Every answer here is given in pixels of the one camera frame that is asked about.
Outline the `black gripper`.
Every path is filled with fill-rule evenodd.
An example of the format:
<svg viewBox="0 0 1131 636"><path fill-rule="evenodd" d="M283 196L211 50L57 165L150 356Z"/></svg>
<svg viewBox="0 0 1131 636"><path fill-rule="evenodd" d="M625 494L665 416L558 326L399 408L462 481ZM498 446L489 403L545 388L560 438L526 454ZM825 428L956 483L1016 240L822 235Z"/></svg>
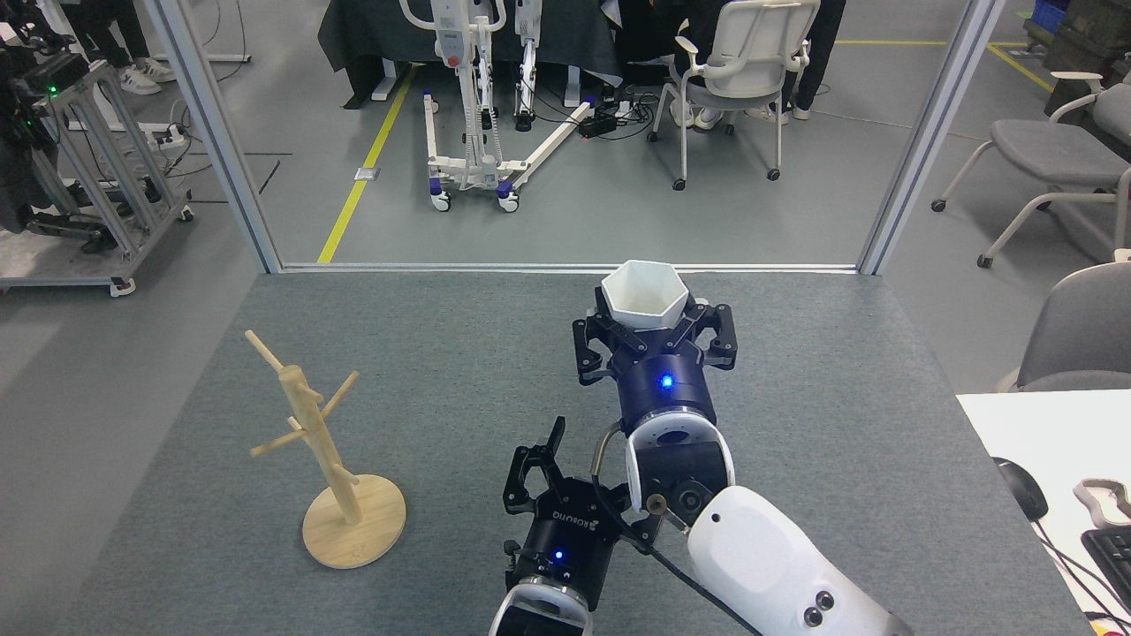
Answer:
<svg viewBox="0 0 1131 636"><path fill-rule="evenodd" d="M713 330L702 349L696 340ZM733 370L739 359L739 338L731 306L687 303L676 323L676 350L668 352L646 343L607 310L597 310L573 321L573 346L578 380L582 386L604 377L618 379L622 431L632 435L654 412L687 407L717 423L703 366Z"/></svg>
<svg viewBox="0 0 1131 636"><path fill-rule="evenodd" d="M506 548L512 562L506 569L506 587L526 577L549 577L573 588L589 610L597 608L613 547L621 526L598 502L590 481L562 481L555 454L566 433L566 416L556 416L549 442L513 448L512 466L506 476L504 507L509 514L533 512L535 519L518 549ZM526 488L530 469L537 467L549 490L532 498ZM648 515L629 525L637 550L651 550L662 516Z"/></svg>

